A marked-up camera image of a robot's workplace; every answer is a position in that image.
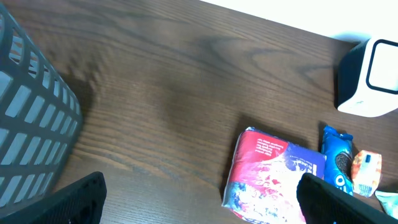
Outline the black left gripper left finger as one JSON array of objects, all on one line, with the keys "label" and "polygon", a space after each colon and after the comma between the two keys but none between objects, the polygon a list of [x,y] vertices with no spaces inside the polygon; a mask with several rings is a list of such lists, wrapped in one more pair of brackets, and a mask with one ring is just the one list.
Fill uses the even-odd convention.
[{"label": "black left gripper left finger", "polygon": [[17,212],[4,224],[99,224],[107,188],[102,172],[93,172]]}]

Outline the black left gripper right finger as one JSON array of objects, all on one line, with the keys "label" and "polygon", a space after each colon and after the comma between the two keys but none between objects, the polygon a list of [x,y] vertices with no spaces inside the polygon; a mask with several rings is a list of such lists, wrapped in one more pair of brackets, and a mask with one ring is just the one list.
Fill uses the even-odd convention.
[{"label": "black left gripper right finger", "polygon": [[307,224],[397,224],[397,219],[310,173],[298,183],[297,200]]}]

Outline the blue Oreo cookie pack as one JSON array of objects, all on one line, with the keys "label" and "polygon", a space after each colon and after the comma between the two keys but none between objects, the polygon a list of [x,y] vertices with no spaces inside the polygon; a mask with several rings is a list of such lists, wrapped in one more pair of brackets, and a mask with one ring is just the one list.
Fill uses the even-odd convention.
[{"label": "blue Oreo cookie pack", "polygon": [[351,166],[353,136],[339,133],[331,126],[323,130],[321,153],[326,156],[324,181],[353,196]]}]

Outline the orange Kleenex tissue pack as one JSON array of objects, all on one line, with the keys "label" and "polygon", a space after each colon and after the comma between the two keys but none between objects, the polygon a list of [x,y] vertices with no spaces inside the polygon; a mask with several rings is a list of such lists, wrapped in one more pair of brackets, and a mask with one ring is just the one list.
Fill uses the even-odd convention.
[{"label": "orange Kleenex tissue pack", "polygon": [[381,179],[382,156],[371,151],[359,151],[353,159],[351,178],[355,193],[370,197]]}]

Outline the red purple pad package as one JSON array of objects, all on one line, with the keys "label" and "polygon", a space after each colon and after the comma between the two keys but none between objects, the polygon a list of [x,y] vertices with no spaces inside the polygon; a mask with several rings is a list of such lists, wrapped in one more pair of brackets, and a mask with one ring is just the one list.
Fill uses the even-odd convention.
[{"label": "red purple pad package", "polygon": [[222,206],[249,223],[305,223],[297,186],[324,176],[326,156],[248,127],[236,143]]}]

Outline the green wet wipes pack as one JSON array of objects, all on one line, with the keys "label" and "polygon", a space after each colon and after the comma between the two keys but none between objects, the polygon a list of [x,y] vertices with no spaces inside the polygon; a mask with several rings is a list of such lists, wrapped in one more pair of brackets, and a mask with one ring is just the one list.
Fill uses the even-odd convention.
[{"label": "green wet wipes pack", "polygon": [[384,211],[391,217],[398,219],[398,211],[397,211],[397,193],[394,192],[382,192],[375,191],[375,196],[381,203]]}]

